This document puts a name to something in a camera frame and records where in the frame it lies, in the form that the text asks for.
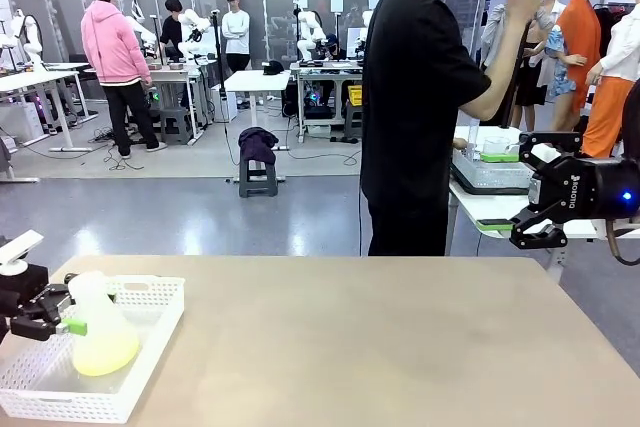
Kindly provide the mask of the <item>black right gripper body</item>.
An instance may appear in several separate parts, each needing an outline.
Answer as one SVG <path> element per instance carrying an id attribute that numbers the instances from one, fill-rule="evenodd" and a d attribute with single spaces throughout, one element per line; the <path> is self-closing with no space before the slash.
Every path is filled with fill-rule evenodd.
<path id="1" fill-rule="evenodd" d="M 533 157 L 529 210 L 540 220 L 629 219 L 639 211 L 639 164 L 624 158 Z"/>

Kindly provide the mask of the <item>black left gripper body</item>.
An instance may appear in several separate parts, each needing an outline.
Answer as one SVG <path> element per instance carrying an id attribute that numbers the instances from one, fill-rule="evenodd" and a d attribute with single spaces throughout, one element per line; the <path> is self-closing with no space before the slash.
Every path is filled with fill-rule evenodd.
<path id="1" fill-rule="evenodd" d="M 30 302 L 49 284 L 46 267 L 28 264 L 27 269 L 16 275 L 0 275 L 1 315 L 13 317 L 19 307 Z"/>

